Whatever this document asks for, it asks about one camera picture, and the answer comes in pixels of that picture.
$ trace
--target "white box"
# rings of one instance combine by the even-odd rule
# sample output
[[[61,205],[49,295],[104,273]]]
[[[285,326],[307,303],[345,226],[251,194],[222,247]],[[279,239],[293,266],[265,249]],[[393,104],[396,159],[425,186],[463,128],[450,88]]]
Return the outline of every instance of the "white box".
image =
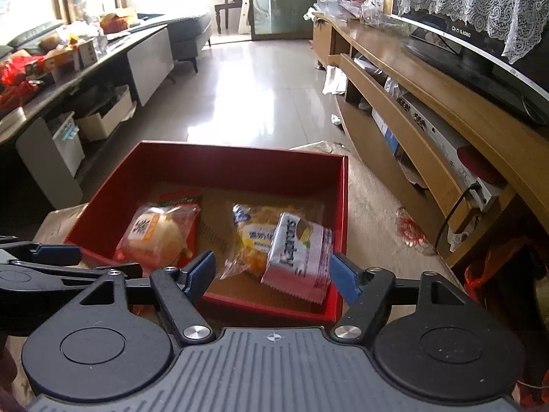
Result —
[[[116,93],[121,95],[120,100],[105,116],[101,117],[99,113],[94,113],[76,120],[83,139],[99,141],[108,138],[115,127],[130,112],[132,109],[130,87],[128,85],[116,87]]]
[[[78,132],[76,132],[76,134],[74,133],[76,126],[74,119],[72,118],[73,116],[74,112],[71,111],[59,128],[53,133],[51,138],[53,139],[57,150],[59,150],[63,161],[67,164],[67,168],[71,175],[75,176],[80,163],[84,159],[84,151],[82,149],[82,144],[80,143]]]
[[[91,38],[78,45],[82,68],[87,68],[100,59],[101,50],[97,37]]]
[[[501,194],[502,188],[478,178],[459,160],[457,150],[460,147],[470,146],[469,141],[413,94],[407,93],[402,98],[407,104],[404,109],[412,115],[416,124],[431,138],[448,160],[458,176],[461,188],[465,190],[474,182],[480,184],[479,192],[469,192],[477,202],[479,209],[482,212],[487,211]]]

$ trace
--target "television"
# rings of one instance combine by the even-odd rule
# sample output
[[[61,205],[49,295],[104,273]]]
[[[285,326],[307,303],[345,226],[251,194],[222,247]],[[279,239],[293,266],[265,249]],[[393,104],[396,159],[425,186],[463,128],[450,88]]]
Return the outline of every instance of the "television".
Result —
[[[549,126],[549,0],[385,0],[406,48],[531,126]]]

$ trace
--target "wooden tv stand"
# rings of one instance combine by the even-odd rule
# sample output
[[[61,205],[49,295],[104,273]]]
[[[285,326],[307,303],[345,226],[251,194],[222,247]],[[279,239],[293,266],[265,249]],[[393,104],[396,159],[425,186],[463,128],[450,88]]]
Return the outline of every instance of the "wooden tv stand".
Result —
[[[448,160],[411,117],[352,59],[356,52],[432,108],[465,137],[503,175],[507,185],[474,232],[450,253],[443,234],[439,253],[449,266],[463,268],[481,257],[502,231],[536,218],[549,232],[549,142],[506,111],[415,57],[400,38],[358,21],[319,16],[313,50],[324,66],[340,67],[348,77],[345,96],[335,96],[345,132],[362,162],[385,184],[418,222],[431,243],[462,194]],[[361,97],[381,115],[428,186],[416,189],[404,176],[370,115],[358,109]],[[479,214],[468,197],[449,219],[460,232]]]

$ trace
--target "red box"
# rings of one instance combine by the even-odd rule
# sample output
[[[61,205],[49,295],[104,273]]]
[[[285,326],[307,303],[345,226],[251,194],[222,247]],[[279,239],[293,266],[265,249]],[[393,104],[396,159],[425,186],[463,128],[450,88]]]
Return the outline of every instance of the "red box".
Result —
[[[80,246],[84,261],[91,265],[113,264],[115,248],[136,209],[150,201],[146,198],[159,182],[322,201],[322,223],[334,232],[334,250],[347,249],[347,157],[157,141],[143,141],[128,154],[92,198],[66,242]],[[342,298],[333,285],[323,305],[310,311],[243,300],[238,288],[229,289],[231,295],[237,293],[234,297],[208,291],[199,311],[206,318],[231,318],[233,326],[330,327],[341,317]]]

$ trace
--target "cardboard box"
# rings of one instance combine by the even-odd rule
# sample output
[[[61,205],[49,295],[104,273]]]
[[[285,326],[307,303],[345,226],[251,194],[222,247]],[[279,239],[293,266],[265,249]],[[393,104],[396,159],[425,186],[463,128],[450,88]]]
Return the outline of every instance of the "cardboard box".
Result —
[[[496,198],[501,195],[502,188],[475,176],[459,160],[457,150],[460,147],[470,146],[469,141],[413,94],[407,93],[402,98],[406,103],[405,110],[448,160],[450,167],[458,177],[457,181],[460,183],[461,188],[465,190],[474,182],[480,184],[478,192],[469,191],[469,193],[482,212],[488,211]]]
[[[334,233],[334,250],[347,249],[348,158],[289,150],[197,146],[143,141],[92,198],[67,236],[90,266],[112,258],[140,205],[183,188],[202,191],[198,252],[211,249],[218,267],[234,243],[232,203],[324,206],[322,224]],[[244,273],[215,280],[198,309],[231,326],[333,326],[342,299],[331,285],[322,305],[264,286]]]
[[[76,57],[78,57],[78,55],[76,54],[76,51],[72,49],[54,49],[46,54],[43,71],[50,72],[71,62],[74,63]]]
[[[101,114],[93,113],[76,120],[76,125],[79,126],[81,135],[86,141],[108,138],[132,109],[130,87],[128,85],[116,87],[116,92],[121,95],[120,100],[106,115],[101,117]]]
[[[375,109],[372,110],[372,117],[379,127],[379,130],[385,137],[387,144],[389,144],[389,149],[391,149],[393,156],[398,160],[400,168],[402,169],[406,179],[412,184],[417,185],[422,189],[426,189],[427,185],[425,184],[425,181],[423,180],[413,163],[410,161],[410,158],[408,158],[408,155],[406,154],[404,149],[400,147],[399,140],[396,138],[391,129],[388,127],[388,125]]]

